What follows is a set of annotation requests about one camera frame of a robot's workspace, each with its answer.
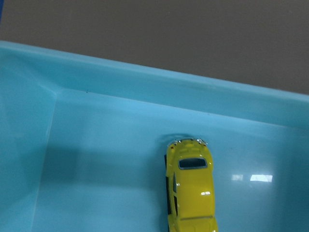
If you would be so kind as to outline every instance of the car side window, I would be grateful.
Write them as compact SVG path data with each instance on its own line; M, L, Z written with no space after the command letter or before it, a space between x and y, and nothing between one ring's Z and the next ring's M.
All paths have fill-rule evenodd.
M174 192L176 192L176 176L175 176L175 173L174 173L174 176L173 176L173 190L174 190Z
M177 197L175 197L175 196L174 196L174 202L175 202L175 211L176 211L176 216L178 216Z

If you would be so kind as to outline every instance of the tray floor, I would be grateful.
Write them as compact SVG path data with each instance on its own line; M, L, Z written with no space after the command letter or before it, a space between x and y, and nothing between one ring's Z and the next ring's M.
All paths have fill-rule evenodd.
M221 231L283 231L295 129L64 90L33 232L167 231L164 154L201 137L214 159Z

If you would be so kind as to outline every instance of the gray surface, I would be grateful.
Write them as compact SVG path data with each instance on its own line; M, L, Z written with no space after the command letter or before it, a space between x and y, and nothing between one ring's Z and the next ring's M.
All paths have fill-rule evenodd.
M309 1L6 0L0 39L309 94Z

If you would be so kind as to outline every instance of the toy car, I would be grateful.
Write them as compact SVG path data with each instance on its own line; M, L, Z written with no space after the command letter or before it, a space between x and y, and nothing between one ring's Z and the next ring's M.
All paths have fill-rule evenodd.
M170 232L218 232L213 162L201 139L171 143L165 155Z

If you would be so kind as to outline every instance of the car rear window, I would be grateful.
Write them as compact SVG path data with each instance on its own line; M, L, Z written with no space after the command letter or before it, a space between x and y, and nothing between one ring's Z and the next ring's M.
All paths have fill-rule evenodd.
M207 162L204 158L189 158L179 161L180 169L199 169L207 168Z

